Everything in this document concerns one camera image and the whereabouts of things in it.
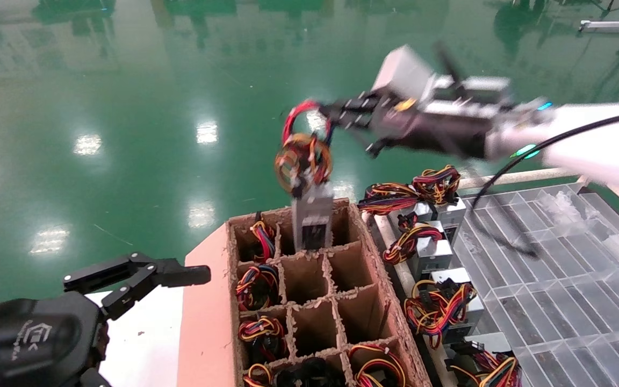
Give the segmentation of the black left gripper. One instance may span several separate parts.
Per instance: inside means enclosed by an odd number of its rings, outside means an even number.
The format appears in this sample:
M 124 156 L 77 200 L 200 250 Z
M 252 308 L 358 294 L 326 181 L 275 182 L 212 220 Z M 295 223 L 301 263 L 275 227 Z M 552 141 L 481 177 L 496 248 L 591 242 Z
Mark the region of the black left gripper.
M 106 316 L 83 295 L 154 263 L 128 253 L 66 275 L 61 296 L 0 302 L 0 386 L 110 385 L 99 372 L 110 340 Z

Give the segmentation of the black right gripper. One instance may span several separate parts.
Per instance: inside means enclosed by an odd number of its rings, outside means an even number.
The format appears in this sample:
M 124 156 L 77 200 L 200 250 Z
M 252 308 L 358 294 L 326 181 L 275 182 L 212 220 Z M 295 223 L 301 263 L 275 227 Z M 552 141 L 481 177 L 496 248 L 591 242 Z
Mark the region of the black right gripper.
M 352 98 L 320 102 L 319 112 L 333 129 L 378 130 L 378 140 L 365 149 L 369 157 L 401 147 L 486 159 L 487 137 L 497 123 L 495 112 L 481 108 L 444 104 L 425 112 L 418 109 L 416 100 L 392 98 L 390 91 L 364 91 Z

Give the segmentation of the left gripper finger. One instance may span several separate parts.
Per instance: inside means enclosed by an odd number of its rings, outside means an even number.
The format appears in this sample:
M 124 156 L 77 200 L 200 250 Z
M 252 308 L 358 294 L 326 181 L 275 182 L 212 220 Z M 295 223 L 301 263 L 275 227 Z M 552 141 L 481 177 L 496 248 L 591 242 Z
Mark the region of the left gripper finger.
M 119 289 L 102 299 L 106 319 L 116 320 L 157 287 L 177 288 L 211 281 L 209 266 L 182 266 L 175 258 L 123 258 L 100 272 L 100 288 L 119 283 Z

